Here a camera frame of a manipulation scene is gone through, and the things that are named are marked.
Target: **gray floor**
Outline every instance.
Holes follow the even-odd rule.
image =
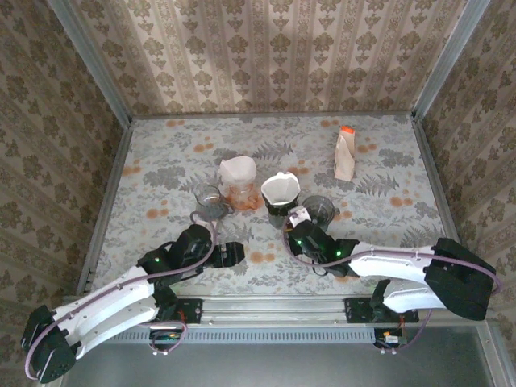
[[[493,385],[474,328],[427,328],[406,352],[365,344],[189,344],[168,356],[104,344],[79,360],[66,387]]]

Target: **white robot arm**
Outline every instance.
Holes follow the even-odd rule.
[[[241,243],[215,246],[215,240],[205,227],[193,224],[176,242],[148,252],[103,288],[53,311],[46,306],[34,310],[22,337],[27,375],[31,365],[37,380],[48,383],[118,333],[141,323],[177,318],[182,301],[170,285],[190,278],[190,269],[197,275],[206,267],[231,267],[244,258]]]

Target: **clear plastic cup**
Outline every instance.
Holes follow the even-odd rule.
[[[333,218],[340,214],[340,210],[333,205],[330,199],[320,195],[306,198],[302,205],[308,211],[312,223],[317,224],[323,231],[326,231]]]
[[[215,185],[199,183],[193,189],[193,194],[195,200],[197,200],[196,210],[203,213],[207,220],[221,219],[233,212],[233,209]]]

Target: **black end effector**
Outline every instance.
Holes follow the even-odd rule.
[[[148,274],[162,273],[179,268],[186,268],[200,261],[210,250],[211,235],[208,229],[192,224],[184,230],[176,242],[162,244],[151,250],[138,261],[138,266]],[[243,245],[237,242],[215,246],[210,258],[196,269],[201,273],[203,268],[229,268],[242,262],[245,258]],[[153,281],[156,289],[170,286],[181,280],[183,274],[156,278]]]
[[[40,333],[52,323],[54,318],[45,305],[31,313],[22,336],[22,349],[26,354]],[[75,353],[81,342],[70,347],[65,338],[67,334],[67,331],[55,327],[36,347],[31,366],[41,383],[54,381],[75,364]]]
[[[138,266],[144,268],[147,274],[155,274],[177,270],[195,264],[210,250],[210,232],[203,226],[192,224],[184,230],[176,242],[167,242],[155,250],[147,252]],[[149,280],[155,289],[170,286],[178,282],[182,274],[159,277]]]
[[[292,253],[295,256],[305,254],[318,264],[328,264],[350,256],[358,243],[356,239],[334,240],[321,227],[309,220],[299,223],[289,232],[289,246]],[[347,275],[358,277],[347,263],[325,269],[336,277]]]
[[[491,265],[452,239],[439,238],[432,249],[437,256],[476,264],[496,274]],[[493,291],[491,277],[474,268],[438,260],[432,260],[425,273],[425,282],[451,312],[470,320],[485,318]]]

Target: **floral tablecloth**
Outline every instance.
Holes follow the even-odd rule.
[[[334,179],[340,125],[356,129],[356,176]],[[328,233],[384,246],[413,247],[443,235],[430,182],[408,115],[152,119],[134,134],[94,278],[97,289],[147,251],[175,240],[195,209],[194,186],[216,181],[221,160],[256,162],[256,184],[278,171],[298,176],[300,201],[329,197],[340,209]],[[233,268],[207,269],[175,286],[180,295],[370,293],[371,278],[318,277],[282,250],[264,206],[228,215],[222,242],[245,245]]]

